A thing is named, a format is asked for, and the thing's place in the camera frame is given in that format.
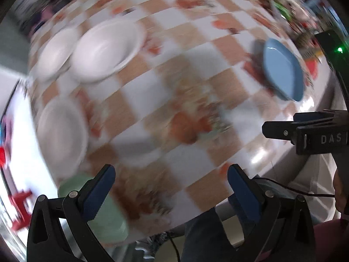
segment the metal bolt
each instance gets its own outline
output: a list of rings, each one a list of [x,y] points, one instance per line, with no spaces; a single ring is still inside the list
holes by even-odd
[[[274,193],[271,190],[267,190],[267,191],[265,191],[265,196],[267,196],[269,198],[273,198],[274,197]]]
[[[77,196],[77,191],[72,191],[69,193],[69,197],[75,198]]]
[[[39,201],[39,202],[42,202],[43,200],[45,200],[45,198],[46,198],[45,195],[40,195],[40,196],[38,197],[38,201]]]
[[[297,199],[298,199],[298,201],[300,201],[300,202],[305,202],[304,197],[301,196],[301,195],[298,195],[298,196],[297,196]]]

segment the jeans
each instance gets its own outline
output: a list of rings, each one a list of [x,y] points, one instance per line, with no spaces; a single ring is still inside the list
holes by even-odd
[[[272,190],[278,197],[295,198],[289,190],[279,185],[266,181],[256,181],[263,191]],[[233,194],[229,203],[234,208],[241,223],[244,237],[246,238],[253,230],[255,223],[250,221],[242,210],[242,207]],[[200,216],[185,224],[185,242],[182,253],[182,262],[225,262],[231,261],[236,249],[230,244],[223,229],[215,208],[212,208]]]

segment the blue gripper pad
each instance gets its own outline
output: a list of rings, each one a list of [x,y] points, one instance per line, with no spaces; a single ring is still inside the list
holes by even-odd
[[[89,184],[87,189],[91,188],[91,190],[87,190],[88,193],[84,198],[82,205],[81,216],[85,222],[93,220],[97,215],[100,207],[102,206],[115,182],[115,176],[116,172],[114,167],[110,164],[106,164],[94,179],[86,183]]]
[[[228,182],[247,218],[258,223],[265,199],[257,183],[250,180],[238,164],[229,167]]]

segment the white bowl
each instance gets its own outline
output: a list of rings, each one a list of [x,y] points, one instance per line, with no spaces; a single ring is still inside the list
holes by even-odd
[[[60,69],[73,53],[80,36],[78,29],[65,28],[49,40],[36,66],[36,75],[40,81],[46,81],[61,72]]]
[[[44,108],[36,133],[52,177],[73,176],[88,145],[87,123],[80,107],[68,98],[54,98]]]
[[[98,24],[79,40],[71,72],[82,82],[95,82],[120,71],[144,44],[145,30],[125,18]]]

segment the light blue tray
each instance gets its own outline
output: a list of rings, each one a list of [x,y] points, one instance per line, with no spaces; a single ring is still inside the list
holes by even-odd
[[[266,41],[263,67],[267,80],[286,99],[300,101],[304,93],[303,70],[297,58],[276,39]]]

